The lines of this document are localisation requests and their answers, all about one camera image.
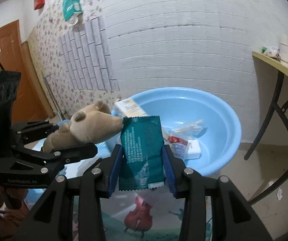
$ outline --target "beige plush toy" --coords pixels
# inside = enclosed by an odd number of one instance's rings
[[[71,121],[63,123],[44,142],[43,151],[50,153],[55,148],[67,148],[86,143],[100,143],[121,132],[123,118],[110,114],[109,107],[96,100],[76,112]]]

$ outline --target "wooden door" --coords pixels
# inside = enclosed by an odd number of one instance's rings
[[[45,120],[48,117],[26,73],[20,45],[18,21],[0,28],[0,62],[5,70],[21,72],[17,99],[13,104],[12,124]]]

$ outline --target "floral wallpaper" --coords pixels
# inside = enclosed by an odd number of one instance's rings
[[[52,106],[43,77],[47,77],[50,88],[58,102],[61,111],[69,115],[91,104],[96,99],[103,99],[112,107],[116,98],[120,98],[119,92],[105,90],[75,90],[65,75],[61,62],[57,40],[65,35],[72,27],[63,18],[63,0],[55,0],[41,15],[37,25],[30,33],[27,42],[31,58],[36,69],[37,76]],[[102,15],[101,0],[80,0],[83,14],[80,16],[82,25],[86,21]]]

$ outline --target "blue gripper pad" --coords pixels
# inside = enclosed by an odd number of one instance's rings
[[[175,173],[173,171],[173,167],[172,167],[170,158],[167,154],[167,149],[165,148],[165,146],[162,147],[162,157],[163,157],[163,168],[164,168],[164,173],[166,176],[168,187],[170,189],[170,192],[173,195],[175,195],[177,193],[176,177],[175,177]]]
[[[120,146],[120,148],[118,149],[117,155],[116,155],[116,159],[115,159],[114,164],[112,166],[111,172],[109,174],[108,193],[109,193],[110,197],[114,193],[115,188],[116,188],[119,172],[120,172],[121,167],[122,167],[122,160],[123,160],[123,148]]]

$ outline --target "blue plastic basin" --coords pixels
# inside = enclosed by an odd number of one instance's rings
[[[220,98],[204,91],[167,87],[138,93],[131,98],[148,115],[158,115],[168,131],[191,121],[204,121],[206,132],[199,138],[202,155],[186,160],[185,165],[209,176],[224,167],[241,141],[241,124],[234,110]],[[113,150],[116,137],[106,141]]]

